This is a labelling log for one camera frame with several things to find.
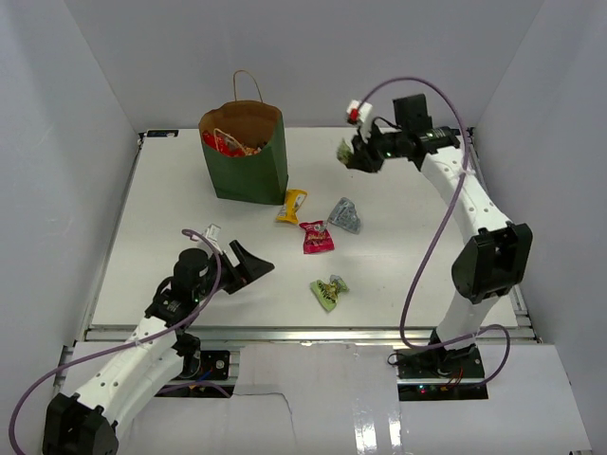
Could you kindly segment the green snack packet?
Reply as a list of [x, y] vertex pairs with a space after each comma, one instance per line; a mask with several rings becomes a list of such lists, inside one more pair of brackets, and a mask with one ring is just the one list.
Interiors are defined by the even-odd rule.
[[343, 138], [338, 145], [336, 150], [336, 157], [339, 163], [344, 165], [346, 168], [350, 168], [352, 159], [354, 158], [353, 150], [350, 144]]
[[328, 282], [313, 281], [310, 284], [310, 290], [321, 307], [330, 313], [337, 307], [340, 294], [347, 293], [349, 287], [341, 276], [331, 275]]

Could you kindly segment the green snack packet front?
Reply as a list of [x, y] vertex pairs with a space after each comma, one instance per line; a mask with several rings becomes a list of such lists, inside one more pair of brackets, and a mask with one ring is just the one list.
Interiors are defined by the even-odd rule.
[[341, 276], [331, 275], [328, 282], [313, 281], [310, 284], [310, 290], [321, 307], [330, 313], [337, 307], [340, 294], [347, 293], [349, 287]]

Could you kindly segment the large red snack bag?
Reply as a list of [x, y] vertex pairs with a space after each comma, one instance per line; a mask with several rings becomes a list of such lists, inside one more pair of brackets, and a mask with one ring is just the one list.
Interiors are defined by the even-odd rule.
[[202, 140], [204, 144], [219, 154], [228, 157], [252, 156], [262, 152], [262, 147], [244, 145], [233, 136], [219, 129], [214, 129], [212, 133], [205, 130], [202, 133]]

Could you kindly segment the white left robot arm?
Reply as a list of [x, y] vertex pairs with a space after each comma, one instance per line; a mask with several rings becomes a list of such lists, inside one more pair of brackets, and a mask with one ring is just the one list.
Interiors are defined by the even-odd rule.
[[170, 381], [200, 370], [200, 341], [187, 330], [218, 291], [231, 295], [274, 265], [230, 242], [238, 263], [210, 242], [181, 251], [132, 335], [72, 394], [46, 409], [45, 454], [116, 454], [137, 414]]

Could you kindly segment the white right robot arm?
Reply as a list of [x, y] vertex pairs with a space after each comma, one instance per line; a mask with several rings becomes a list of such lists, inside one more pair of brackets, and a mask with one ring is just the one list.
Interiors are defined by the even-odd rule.
[[381, 132], [370, 103], [350, 102], [346, 120], [357, 132], [343, 162], [351, 170], [377, 173], [387, 159], [407, 159], [432, 183], [459, 228], [464, 247], [451, 266], [454, 296], [433, 329], [435, 349], [428, 354], [430, 370], [448, 378], [461, 369], [459, 351], [474, 345], [489, 311], [522, 281], [533, 234], [492, 202], [465, 162], [463, 139], [452, 128], [433, 126], [425, 96], [397, 99], [394, 108], [395, 126]]

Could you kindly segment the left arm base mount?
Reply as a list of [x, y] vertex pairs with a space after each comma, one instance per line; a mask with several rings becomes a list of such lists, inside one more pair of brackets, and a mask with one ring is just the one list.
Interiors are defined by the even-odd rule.
[[[230, 352], [227, 350], [195, 351], [186, 354], [181, 374], [177, 381], [210, 381], [231, 396], [233, 386], [221, 385], [230, 377]], [[177, 397], [226, 398], [221, 391], [212, 387], [189, 386], [173, 392]]]

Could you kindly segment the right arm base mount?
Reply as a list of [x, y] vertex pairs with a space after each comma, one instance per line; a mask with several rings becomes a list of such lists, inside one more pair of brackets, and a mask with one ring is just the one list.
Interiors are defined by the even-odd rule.
[[488, 400], [480, 352], [442, 358], [437, 350], [397, 350], [387, 357], [395, 367], [400, 402]]

